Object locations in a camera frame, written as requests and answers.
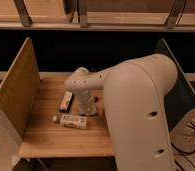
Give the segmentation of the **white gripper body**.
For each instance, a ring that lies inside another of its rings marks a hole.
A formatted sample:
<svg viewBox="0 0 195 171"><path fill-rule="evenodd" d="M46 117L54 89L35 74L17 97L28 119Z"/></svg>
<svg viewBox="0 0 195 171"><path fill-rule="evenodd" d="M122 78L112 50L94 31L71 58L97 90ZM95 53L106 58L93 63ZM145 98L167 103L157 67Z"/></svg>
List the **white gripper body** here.
<svg viewBox="0 0 195 171"><path fill-rule="evenodd" d="M80 115L94 116L98 113L95 97L89 90L78 93L77 100Z"/></svg>

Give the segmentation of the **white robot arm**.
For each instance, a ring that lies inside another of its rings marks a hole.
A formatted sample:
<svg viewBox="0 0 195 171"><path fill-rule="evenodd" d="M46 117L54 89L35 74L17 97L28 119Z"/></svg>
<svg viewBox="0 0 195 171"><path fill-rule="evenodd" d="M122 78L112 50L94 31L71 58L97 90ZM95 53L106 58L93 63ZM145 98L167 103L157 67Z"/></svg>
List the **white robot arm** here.
<svg viewBox="0 0 195 171"><path fill-rule="evenodd" d="M103 91L118 171L175 171L164 97L176 80L175 63L152 54L93 74L81 67L65 86L83 110L92 90Z"/></svg>

